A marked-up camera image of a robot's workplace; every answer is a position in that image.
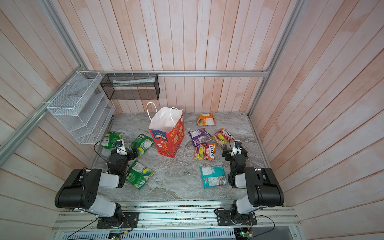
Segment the candy package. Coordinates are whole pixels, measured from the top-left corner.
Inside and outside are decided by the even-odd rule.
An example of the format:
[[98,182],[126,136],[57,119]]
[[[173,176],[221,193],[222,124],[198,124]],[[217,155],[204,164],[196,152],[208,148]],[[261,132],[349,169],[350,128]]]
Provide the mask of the candy package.
[[230,139],[233,141],[235,140],[235,138],[232,136],[232,134],[230,134],[224,128],[220,129],[214,135],[212,135],[211,139],[216,140],[216,142],[220,146],[224,146],[225,144],[227,144],[227,142],[229,142]]
[[132,148],[136,145],[137,154],[139,157],[141,157],[150,146],[154,143],[153,139],[144,135],[140,134],[133,143],[128,147],[128,151],[132,151]]
[[101,142],[101,146],[103,148],[112,149],[115,148],[115,143],[117,140],[120,140],[123,136],[123,132],[107,132],[105,137]]
[[155,171],[135,161],[129,170],[127,181],[134,187],[141,189],[153,174],[155,174]]
[[223,165],[214,167],[200,167],[200,170],[201,176],[203,178],[204,188],[227,185]]
[[216,126],[215,118],[213,113],[204,113],[197,115],[198,126]]
[[195,160],[215,160],[216,143],[203,143],[195,148]]
[[199,130],[188,132],[189,136],[193,141],[193,145],[197,147],[201,143],[205,143],[210,140],[211,135],[205,131],[205,128]]

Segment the white mesh organizer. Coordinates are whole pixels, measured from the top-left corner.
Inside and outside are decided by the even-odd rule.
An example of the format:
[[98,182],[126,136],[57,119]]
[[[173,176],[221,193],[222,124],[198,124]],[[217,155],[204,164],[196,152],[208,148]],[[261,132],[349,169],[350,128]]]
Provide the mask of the white mesh organizer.
[[98,72],[78,72],[47,109],[80,144],[95,144],[115,111],[104,93],[94,94],[102,78]]

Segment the paper shopping bag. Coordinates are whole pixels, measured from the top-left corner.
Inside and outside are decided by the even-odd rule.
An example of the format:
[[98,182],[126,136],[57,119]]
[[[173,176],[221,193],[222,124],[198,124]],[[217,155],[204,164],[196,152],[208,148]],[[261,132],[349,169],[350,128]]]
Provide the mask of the paper shopping bag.
[[184,138],[183,110],[161,108],[157,111],[156,109],[156,114],[149,124],[149,131],[152,134],[159,154],[174,158]]

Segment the bag handle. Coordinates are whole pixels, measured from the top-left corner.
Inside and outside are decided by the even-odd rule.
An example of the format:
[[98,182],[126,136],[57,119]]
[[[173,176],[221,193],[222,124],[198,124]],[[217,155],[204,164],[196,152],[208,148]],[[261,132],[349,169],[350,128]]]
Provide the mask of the bag handle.
[[147,103],[147,113],[148,113],[148,117],[149,117],[149,119],[151,120],[151,122],[152,122],[152,118],[151,118],[151,116],[149,115],[149,112],[148,112],[148,104],[150,104],[150,103],[152,103],[154,106],[155,106],[155,109],[156,109],[156,113],[157,113],[157,107],[156,107],[156,105],[153,103],[153,102],[148,102]]
[[170,113],[171,110],[172,110],[172,108],[170,108],[170,110],[169,110],[170,119],[172,120],[173,125],[176,126],[175,121],[173,120],[172,115],[171,115],[171,113]]

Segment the gray marble table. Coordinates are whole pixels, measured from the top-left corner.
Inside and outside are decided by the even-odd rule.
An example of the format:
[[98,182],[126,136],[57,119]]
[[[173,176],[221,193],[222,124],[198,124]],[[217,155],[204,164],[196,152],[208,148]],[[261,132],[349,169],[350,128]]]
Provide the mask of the gray marble table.
[[[246,194],[245,189],[234,189],[231,186],[210,187],[204,189],[200,166],[223,165],[225,173],[229,173],[230,165],[221,156],[218,147],[214,161],[194,160],[195,147],[188,131],[201,127],[196,123],[197,113],[184,113],[185,137],[174,159],[159,155],[153,144],[140,158],[139,162],[156,173],[138,190],[130,183],[119,189],[99,189],[99,194],[110,201],[156,201],[156,200],[218,200],[239,199]],[[265,167],[257,147],[255,137],[248,122],[247,114],[240,112],[214,113],[216,126],[206,126],[211,135],[220,128],[228,130],[236,139],[241,140],[248,151],[248,167]],[[147,113],[127,113],[116,115],[111,131],[124,132],[124,142],[129,145],[139,134],[151,137],[150,120]],[[103,149],[101,155],[108,158],[111,149]],[[106,163],[99,158],[95,168],[107,170]]]

